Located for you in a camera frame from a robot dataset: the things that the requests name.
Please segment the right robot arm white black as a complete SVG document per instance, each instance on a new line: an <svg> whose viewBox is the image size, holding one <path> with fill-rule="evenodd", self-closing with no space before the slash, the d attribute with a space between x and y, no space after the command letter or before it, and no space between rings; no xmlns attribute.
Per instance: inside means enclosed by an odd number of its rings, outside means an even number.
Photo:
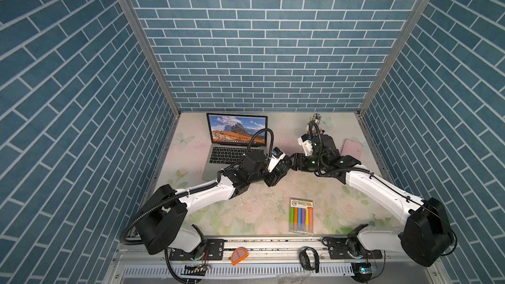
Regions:
<svg viewBox="0 0 505 284"><path fill-rule="evenodd" d="M400 222L397 227L356 227L348 234L352 255L362 251L403 252L417 264L429 267L455 252L458 238L442 202L406 192L375 175L353 156L341 155L333 139L323 134L314 120L308 123L299 144L304 151L290 157L293 170L339 180L377 202Z"/></svg>

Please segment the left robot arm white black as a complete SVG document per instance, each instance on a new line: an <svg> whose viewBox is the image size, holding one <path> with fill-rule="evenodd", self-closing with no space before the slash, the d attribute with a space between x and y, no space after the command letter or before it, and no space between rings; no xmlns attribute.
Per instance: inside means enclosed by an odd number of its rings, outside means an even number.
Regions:
<svg viewBox="0 0 505 284"><path fill-rule="evenodd" d="M183 228L187 216L216 202L227 201L246 192L252 183L275 186L290 170L292 159L271 145L268 153L246 149L243 156L216 173L215 180L172 189L161 186L139 209L120 235L123 245L144 245L150 255L178 249L193 260L206 251L208 241L197 226Z"/></svg>

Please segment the silver laptop with mountain wallpaper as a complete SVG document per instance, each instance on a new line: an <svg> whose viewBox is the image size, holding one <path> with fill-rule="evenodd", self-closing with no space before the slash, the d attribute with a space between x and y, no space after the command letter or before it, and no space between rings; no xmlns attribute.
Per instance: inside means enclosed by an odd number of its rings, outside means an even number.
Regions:
<svg viewBox="0 0 505 284"><path fill-rule="evenodd" d="M268 126L268 117L218 113L208 113L206 117L212 145L203 179L213 181L219 170L237 162L246 153L251 138Z"/></svg>

